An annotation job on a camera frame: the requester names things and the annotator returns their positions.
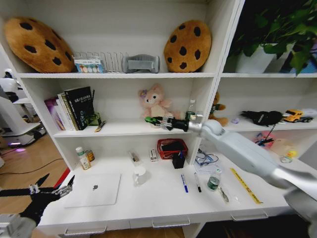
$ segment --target yellow ruler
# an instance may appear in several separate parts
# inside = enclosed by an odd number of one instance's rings
[[[261,204],[262,202],[255,196],[255,194],[251,191],[251,189],[247,186],[247,184],[243,181],[243,179],[238,175],[234,168],[230,168],[231,172],[236,176],[244,189],[248,192],[248,194],[253,198],[256,204]]]

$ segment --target black book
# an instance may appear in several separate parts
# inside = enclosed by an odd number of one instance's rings
[[[85,129],[87,126],[85,117],[94,113],[90,87],[68,89],[64,92],[78,129]]]

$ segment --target book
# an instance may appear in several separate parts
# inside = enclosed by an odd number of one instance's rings
[[[59,98],[56,99],[56,103],[57,103],[57,106],[54,106],[54,107],[56,107],[57,114],[58,114],[63,126],[65,127],[65,130],[71,130],[71,127],[70,127],[68,120],[66,118],[66,113],[64,112],[64,109],[62,108],[62,106],[60,104]]]
[[[67,101],[67,99],[66,99],[66,95],[63,93],[63,94],[61,95],[61,97],[62,97],[62,99],[63,99],[63,101],[64,101],[66,110],[68,111],[68,114],[69,114],[69,117],[70,117],[70,119],[71,119],[72,125],[74,126],[74,129],[75,129],[75,130],[79,130],[79,129],[78,129],[78,126],[77,126],[77,123],[76,123],[76,121],[75,121],[75,118],[74,118],[74,116],[73,116],[73,113],[71,112],[70,105],[69,105],[69,103],[68,103],[68,101]]]
[[[49,110],[49,112],[50,112],[50,114],[51,114],[51,116],[53,118],[53,121],[54,121],[55,125],[57,126],[57,128],[59,130],[65,130],[65,127],[62,124],[62,121],[59,118],[57,110],[56,110],[56,106],[57,106],[56,99],[57,98],[58,97],[49,98],[49,99],[46,99],[44,102],[45,102],[45,105],[48,108],[48,110]]]
[[[85,129],[87,127],[85,117],[94,113],[90,87],[68,89],[64,92],[78,129]]]
[[[73,122],[72,122],[72,120],[71,120],[71,117],[70,117],[71,112],[69,112],[69,111],[67,110],[66,104],[65,104],[64,99],[63,99],[63,97],[62,97],[63,95],[65,96],[64,93],[59,93],[59,94],[57,95],[57,96],[58,96],[58,99],[59,99],[59,102],[60,102],[60,105],[61,105],[61,107],[62,107],[62,113],[64,114],[65,120],[67,120],[67,122],[68,122],[69,130],[76,130],[76,129],[75,129],[75,126],[74,126],[74,124],[73,124]]]

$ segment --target drawer handle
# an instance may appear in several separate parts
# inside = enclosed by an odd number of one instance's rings
[[[247,217],[234,217],[233,215],[231,215],[231,218],[235,222],[241,222],[241,221],[255,220],[255,219],[266,219],[266,218],[268,218],[268,215],[266,212],[264,212],[264,214],[251,215],[251,216],[247,216]]]
[[[97,234],[103,234],[105,233],[107,230],[107,226],[104,228],[104,229],[101,229],[101,230],[90,230],[90,231],[74,231],[74,232],[69,232],[68,228],[66,228],[65,232],[64,232],[64,235],[66,237],[70,237],[70,236],[83,236],[83,235],[97,235]]]
[[[184,223],[184,222],[181,222],[181,223],[176,223],[176,224],[168,224],[168,225],[155,225],[154,224],[154,221],[152,221],[152,226],[153,228],[166,228],[166,227],[181,227],[181,226],[189,226],[190,225],[190,220],[189,218],[187,218],[187,221]]]

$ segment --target cookie pillow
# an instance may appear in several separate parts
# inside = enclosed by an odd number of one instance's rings
[[[74,68],[72,51],[49,26],[27,17],[14,17],[4,26],[15,55],[41,73],[67,73]]]
[[[195,72],[206,62],[211,48],[211,32],[202,21],[178,26],[169,37],[164,57],[170,72]]]

